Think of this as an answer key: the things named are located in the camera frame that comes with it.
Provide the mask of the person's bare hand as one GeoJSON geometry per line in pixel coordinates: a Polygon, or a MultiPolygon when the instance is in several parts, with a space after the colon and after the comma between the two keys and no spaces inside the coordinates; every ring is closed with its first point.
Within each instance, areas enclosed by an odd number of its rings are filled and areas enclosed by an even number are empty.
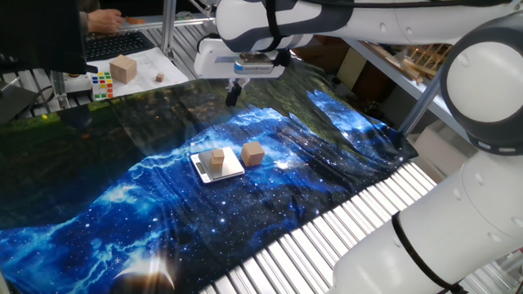
{"type": "Polygon", "coordinates": [[[98,9],[87,14],[89,33],[117,33],[122,27],[124,18],[119,10],[98,9]]]}

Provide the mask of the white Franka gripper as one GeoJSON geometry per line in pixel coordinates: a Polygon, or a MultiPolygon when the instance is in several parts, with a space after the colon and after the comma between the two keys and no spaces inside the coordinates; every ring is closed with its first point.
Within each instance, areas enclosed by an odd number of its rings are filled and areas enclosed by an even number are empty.
{"type": "Polygon", "coordinates": [[[194,61],[197,78],[220,79],[237,78],[228,91],[226,106],[236,106],[242,88],[250,78],[278,78],[285,71],[282,65],[274,65],[278,53],[237,53],[232,52],[219,38],[205,38],[199,43],[194,61]]]}

